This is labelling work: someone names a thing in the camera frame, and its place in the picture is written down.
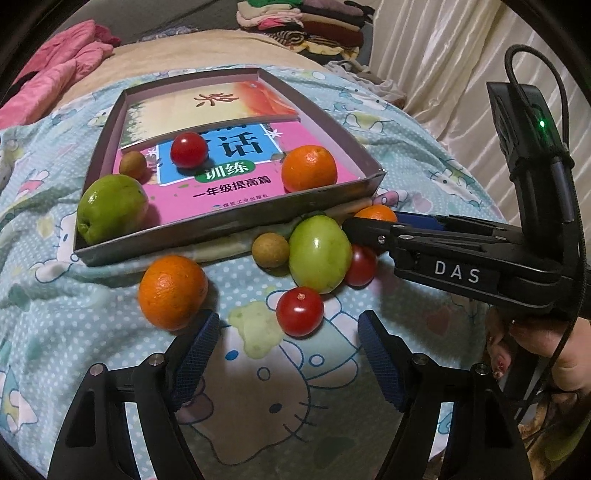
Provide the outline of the person's right hand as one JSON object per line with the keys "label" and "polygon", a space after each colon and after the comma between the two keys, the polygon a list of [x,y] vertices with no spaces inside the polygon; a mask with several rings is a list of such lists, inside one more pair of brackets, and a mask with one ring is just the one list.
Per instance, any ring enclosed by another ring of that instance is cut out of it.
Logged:
{"label": "person's right hand", "polygon": [[[492,370],[500,379],[512,363],[511,341],[526,351],[550,358],[558,348],[565,325],[544,323],[518,324],[504,320],[497,308],[486,316],[486,348]],[[552,370],[555,385],[563,391],[575,392],[580,400],[590,397],[590,321],[581,317],[555,361]]]}

